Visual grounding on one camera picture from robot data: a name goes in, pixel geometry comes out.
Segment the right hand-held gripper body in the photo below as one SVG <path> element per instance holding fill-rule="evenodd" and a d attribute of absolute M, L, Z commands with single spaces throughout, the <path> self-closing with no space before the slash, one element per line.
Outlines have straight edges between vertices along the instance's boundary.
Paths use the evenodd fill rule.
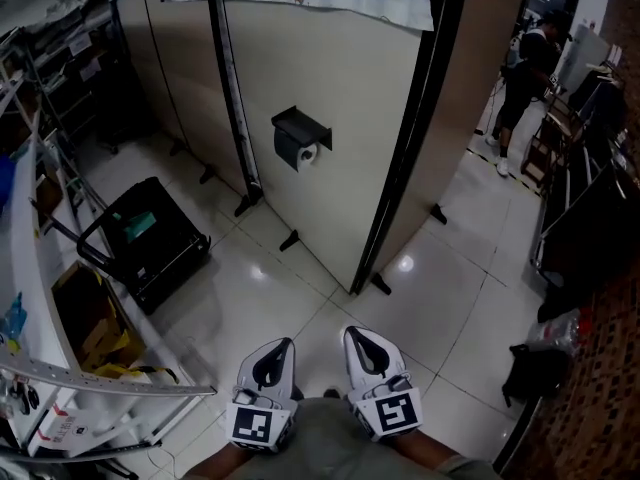
<path fill-rule="evenodd" d="M 423 423 L 420 391 L 409 373 L 348 394 L 350 409 L 373 442 L 416 430 Z"/>

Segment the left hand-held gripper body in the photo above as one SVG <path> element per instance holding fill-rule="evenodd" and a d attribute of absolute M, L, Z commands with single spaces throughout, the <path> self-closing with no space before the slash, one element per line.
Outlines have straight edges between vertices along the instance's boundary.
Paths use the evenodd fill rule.
<path fill-rule="evenodd" d="M 294 425 L 295 388 L 292 373 L 282 373 L 273 386 L 259 384 L 250 373 L 240 374 L 226 410 L 229 442 L 239 448 L 278 453 Z"/>

